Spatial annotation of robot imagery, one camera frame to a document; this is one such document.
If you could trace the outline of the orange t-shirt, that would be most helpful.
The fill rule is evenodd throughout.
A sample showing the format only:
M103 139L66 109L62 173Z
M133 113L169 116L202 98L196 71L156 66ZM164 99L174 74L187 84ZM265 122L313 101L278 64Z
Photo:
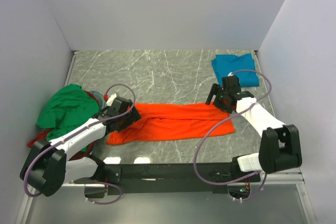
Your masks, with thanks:
M137 103L141 119L120 133L111 133L108 145L129 142L157 142L201 138L230 114L213 104L147 104Z

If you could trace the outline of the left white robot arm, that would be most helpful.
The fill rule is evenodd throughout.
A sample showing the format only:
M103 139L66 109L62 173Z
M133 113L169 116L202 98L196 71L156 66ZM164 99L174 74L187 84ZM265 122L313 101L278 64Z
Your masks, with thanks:
M130 99L116 97L110 106L94 114L84 124L52 141L33 144L20 172L24 191L30 197L51 196L64 183L87 178L93 183L106 180L105 163L87 155L75 154L110 133L119 133L141 118Z

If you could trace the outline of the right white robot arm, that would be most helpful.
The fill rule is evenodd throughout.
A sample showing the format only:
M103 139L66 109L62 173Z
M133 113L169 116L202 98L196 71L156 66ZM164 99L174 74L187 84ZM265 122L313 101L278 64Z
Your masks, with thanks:
M237 76L224 77L222 83L212 85L205 104L213 102L224 112L242 116L261 137L258 153L232 159L232 179L241 182L250 172L272 174L300 167L302 155L297 127L276 119L253 94L242 91Z

